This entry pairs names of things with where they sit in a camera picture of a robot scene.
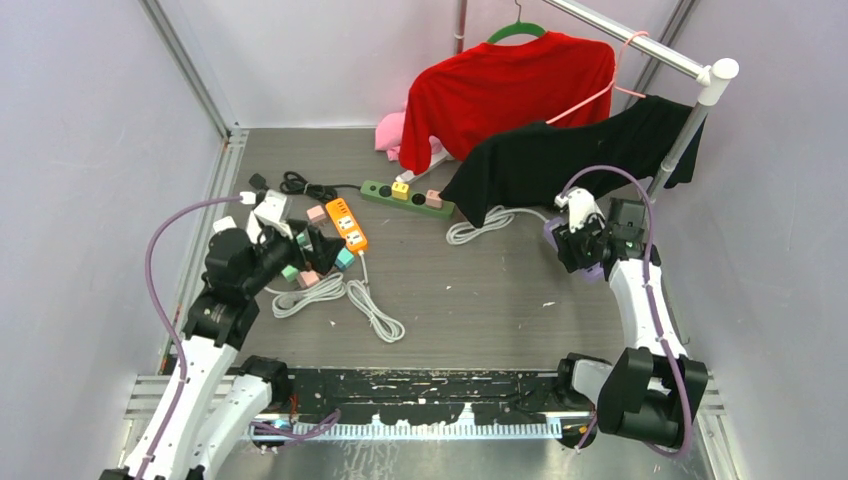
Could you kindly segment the purple power strip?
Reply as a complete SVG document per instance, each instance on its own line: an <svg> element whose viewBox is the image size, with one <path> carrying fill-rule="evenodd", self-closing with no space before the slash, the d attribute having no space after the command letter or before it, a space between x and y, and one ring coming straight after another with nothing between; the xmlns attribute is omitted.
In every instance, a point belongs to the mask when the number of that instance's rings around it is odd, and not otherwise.
<svg viewBox="0 0 848 480"><path fill-rule="evenodd" d="M593 283L604 276L603 229L598 214L590 214L584 225L574 231L566 219L555 217L544 224L543 236L568 273L579 273L588 283Z"/></svg>

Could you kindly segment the orange power strip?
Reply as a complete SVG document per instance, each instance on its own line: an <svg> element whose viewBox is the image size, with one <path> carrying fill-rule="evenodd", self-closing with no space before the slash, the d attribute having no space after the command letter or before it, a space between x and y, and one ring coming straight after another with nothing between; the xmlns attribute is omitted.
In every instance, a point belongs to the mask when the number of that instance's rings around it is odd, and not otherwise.
<svg viewBox="0 0 848 480"><path fill-rule="evenodd" d="M354 254L366 252L368 240L347 202L336 198L325 204L325 210L339 236L345 240L347 249Z"/></svg>

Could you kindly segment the pink plug purple strip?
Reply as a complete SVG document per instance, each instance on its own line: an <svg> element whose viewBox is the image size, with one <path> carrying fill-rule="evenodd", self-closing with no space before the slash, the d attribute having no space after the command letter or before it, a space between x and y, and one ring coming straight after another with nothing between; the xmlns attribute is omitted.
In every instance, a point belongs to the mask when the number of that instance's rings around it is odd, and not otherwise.
<svg viewBox="0 0 848 480"><path fill-rule="evenodd" d="M329 220L329 215L323 205L316 205L306 211L307 220L315 226L322 226Z"/></svg>

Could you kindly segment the green power strip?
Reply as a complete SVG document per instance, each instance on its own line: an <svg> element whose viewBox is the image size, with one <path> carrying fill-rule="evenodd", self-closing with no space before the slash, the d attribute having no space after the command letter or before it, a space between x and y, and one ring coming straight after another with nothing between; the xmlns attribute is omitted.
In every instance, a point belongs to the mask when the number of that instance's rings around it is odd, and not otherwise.
<svg viewBox="0 0 848 480"><path fill-rule="evenodd" d="M439 191L418 192L400 182L365 181L360 194L366 201L438 219L449 219L455 211L455 204L442 199Z"/></svg>

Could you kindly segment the yellow plug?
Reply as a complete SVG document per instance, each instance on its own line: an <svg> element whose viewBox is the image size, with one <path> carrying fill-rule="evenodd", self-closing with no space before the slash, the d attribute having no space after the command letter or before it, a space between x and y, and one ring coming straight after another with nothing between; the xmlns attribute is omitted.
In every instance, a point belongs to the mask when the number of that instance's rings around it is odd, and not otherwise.
<svg viewBox="0 0 848 480"><path fill-rule="evenodd" d="M410 186L403 182L393 182L390 187L390 194L394 200L406 202L410 198Z"/></svg>

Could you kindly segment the small white power strip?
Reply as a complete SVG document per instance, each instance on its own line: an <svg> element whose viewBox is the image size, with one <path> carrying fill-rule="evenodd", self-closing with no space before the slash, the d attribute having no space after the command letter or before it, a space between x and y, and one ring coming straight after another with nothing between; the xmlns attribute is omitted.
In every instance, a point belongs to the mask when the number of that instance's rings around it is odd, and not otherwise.
<svg viewBox="0 0 848 480"><path fill-rule="evenodd" d="M212 224L212 229L215 234L234 228L237 228L237 224L232 216L220 218Z"/></svg>

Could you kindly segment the large white power strip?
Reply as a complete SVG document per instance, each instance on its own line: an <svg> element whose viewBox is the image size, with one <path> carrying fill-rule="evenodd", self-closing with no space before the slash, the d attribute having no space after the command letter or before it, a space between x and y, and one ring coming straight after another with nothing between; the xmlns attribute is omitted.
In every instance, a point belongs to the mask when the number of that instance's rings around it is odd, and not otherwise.
<svg viewBox="0 0 848 480"><path fill-rule="evenodd" d="M251 211L248 214L247 224L245 227L245 231L251 240L251 242L255 245L259 245L264 239L263 233L264 225L260 222L258 217L256 216L254 211Z"/></svg>

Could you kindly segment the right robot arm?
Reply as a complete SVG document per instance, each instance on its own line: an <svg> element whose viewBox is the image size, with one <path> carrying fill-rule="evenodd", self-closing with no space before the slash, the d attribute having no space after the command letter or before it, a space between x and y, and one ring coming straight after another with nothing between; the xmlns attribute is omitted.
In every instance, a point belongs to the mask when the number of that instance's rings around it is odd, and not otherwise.
<svg viewBox="0 0 848 480"><path fill-rule="evenodd" d="M684 452L708 383L672 325L662 292L661 258L646 221L651 209L614 199L603 213L575 188L555 199L561 216L545 238L570 273L603 278L614 294L625 347L616 362L570 353L557 367L555 396L567 410L587 403L591 428L643 442L665 455Z"/></svg>

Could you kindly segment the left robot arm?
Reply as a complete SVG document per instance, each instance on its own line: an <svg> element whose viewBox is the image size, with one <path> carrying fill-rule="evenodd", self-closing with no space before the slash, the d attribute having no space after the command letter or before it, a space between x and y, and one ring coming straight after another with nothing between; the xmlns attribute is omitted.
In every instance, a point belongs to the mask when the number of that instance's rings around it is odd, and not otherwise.
<svg viewBox="0 0 848 480"><path fill-rule="evenodd" d="M239 227L212 236L203 289L178 337L175 370L137 445L102 478L216 479L254 418L288 406L293 384L286 363L261 356L249 357L224 399L212 401L258 317L257 295L287 267L329 272L346 245L305 221L294 226L291 237L272 226L261 228L258 241Z"/></svg>

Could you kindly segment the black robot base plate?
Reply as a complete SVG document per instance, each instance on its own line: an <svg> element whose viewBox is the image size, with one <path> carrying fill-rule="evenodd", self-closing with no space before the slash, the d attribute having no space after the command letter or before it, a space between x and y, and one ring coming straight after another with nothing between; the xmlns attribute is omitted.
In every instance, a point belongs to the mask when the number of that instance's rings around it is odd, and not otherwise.
<svg viewBox="0 0 848 480"><path fill-rule="evenodd" d="M469 407L475 426L525 425L587 414L555 371L294 368L290 396L268 413L317 422L338 410L343 425L450 425Z"/></svg>

